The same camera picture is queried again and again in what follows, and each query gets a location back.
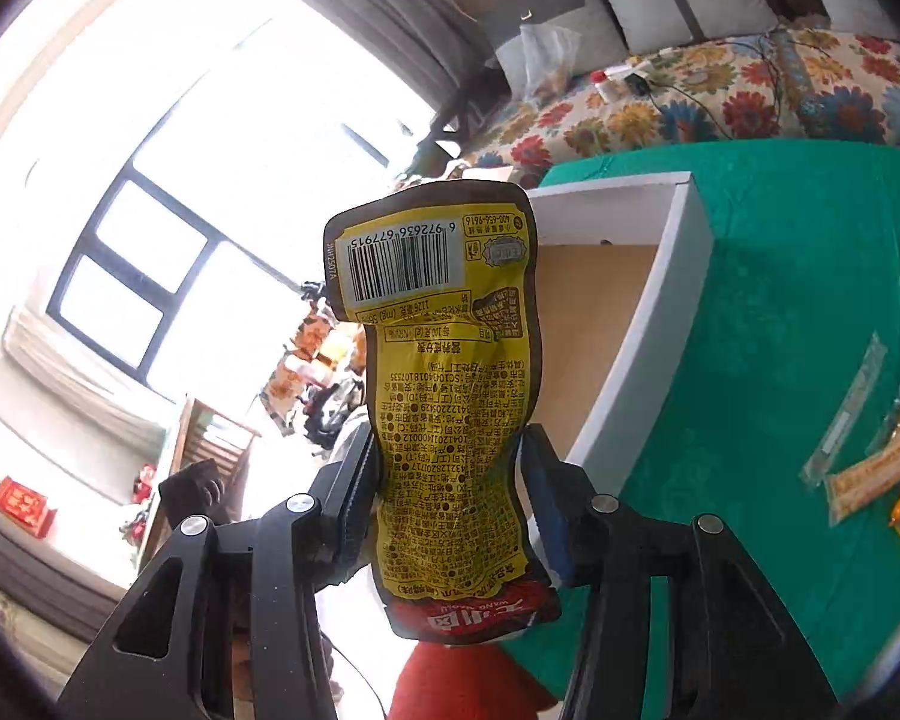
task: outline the silver screw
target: silver screw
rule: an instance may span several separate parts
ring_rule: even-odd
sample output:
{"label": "silver screw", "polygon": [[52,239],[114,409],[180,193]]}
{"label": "silver screw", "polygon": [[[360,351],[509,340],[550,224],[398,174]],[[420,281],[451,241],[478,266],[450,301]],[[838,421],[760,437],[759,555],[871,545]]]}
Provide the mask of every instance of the silver screw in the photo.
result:
{"label": "silver screw", "polygon": [[199,514],[191,514],[180,523],[180,530],[184,536],[197,536],[207,529],[207,518]]}
{"label": "silver screw", "polygon": [[290,497],[287,498],[287,509],[294,514],[303,514],[303,512],[309,512],[309,510],[313,507],[313,495],[308,495],[307,493],[298,493],[297,495],[290,495]]}
{"label": "silver screw", "polygon": [[620,501],[612,495],[600,493],[599,495],[593,496],[590,500],[590,505],[593,507],[594,512],[600,512],[600,514],[613,514],[620,508]]}
{"label": "silver screw", "polygon": [[703,533],[710,533],[711,536],[724,531],[724,522],[714,514],[702,514],[697,518],[697,525]]}

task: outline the red flower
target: red flower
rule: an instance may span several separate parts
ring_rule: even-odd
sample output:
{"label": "red flower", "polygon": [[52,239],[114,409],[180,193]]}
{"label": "red flower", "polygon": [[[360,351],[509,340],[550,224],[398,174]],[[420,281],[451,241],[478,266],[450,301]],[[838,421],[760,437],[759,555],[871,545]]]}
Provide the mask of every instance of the red flower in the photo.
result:
{"label": "red flower", "polygon": [[895,62],[880,56],[865,56],[863,68],[874,76],[880,76],[890,83],[900,83],[900,69]]}
{"label": "red flower", "polygon": [[857,43],[871,53],[890,53],[890,49],[893,47],[886,40],[868,37],[866,35],[857,35]]}
{"label": "red flower", "polygon": [[739,92],[727,100],[724,119],[734,138],[770,138],[780,132],[773,105],[759,92]]}
{"label": "red flower", "polygon": [[511,150],[511,159],[521,165],[536,165],[548,169],[554,164],[549,151],[543,146],[543,138],[539,135],[530,135],[514,146]]}
{"label": "red flower", "polygon": [[766,62],[751,62],[741,69],[740,74],[747,83],[754,86],[773,86],[773,78],[770,77],[770,68]]}
{"label": "red flower", "polygon": [[538,127],[556,127],[563,121],[563,117],[573,110],[573,103],[561,103],[554,105],[546,113],[540,114],[540,118],[536,120]]}

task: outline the white box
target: white box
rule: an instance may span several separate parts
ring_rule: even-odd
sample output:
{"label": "white box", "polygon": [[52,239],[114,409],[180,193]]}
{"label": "white box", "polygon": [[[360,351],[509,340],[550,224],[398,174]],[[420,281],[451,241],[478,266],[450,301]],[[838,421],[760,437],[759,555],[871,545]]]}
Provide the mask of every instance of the white box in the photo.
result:
{"label": "white box", "polygon": [[653,429],[713,248],[689,172],[529,191],[538,227],[539,421],[598,493],[619,494]]}

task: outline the green table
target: green table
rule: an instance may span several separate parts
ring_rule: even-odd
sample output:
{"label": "green table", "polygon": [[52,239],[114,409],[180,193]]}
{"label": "green table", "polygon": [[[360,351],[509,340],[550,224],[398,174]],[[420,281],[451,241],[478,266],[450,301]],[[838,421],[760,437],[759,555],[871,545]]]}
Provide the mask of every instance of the green table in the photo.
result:
{"label": "green table", "polygon": [[[823,488],[809,493],[797,473],[874,330],[889,351],[839,466],[861,459],[898,387],[900,151],[697,143],[560,165],[544,185],[668,170],[693,172],[715,244],[682,362],[623,498],[675,522],[720,514],[845,694],[900,621],[893,496],[831,528]],[[586,591],[562,598],[562,620],[506,645],[559,696]],[[663,600],[653,594],[654,613]],[[662,714],[664,632],[652,626],[648,718]]]}

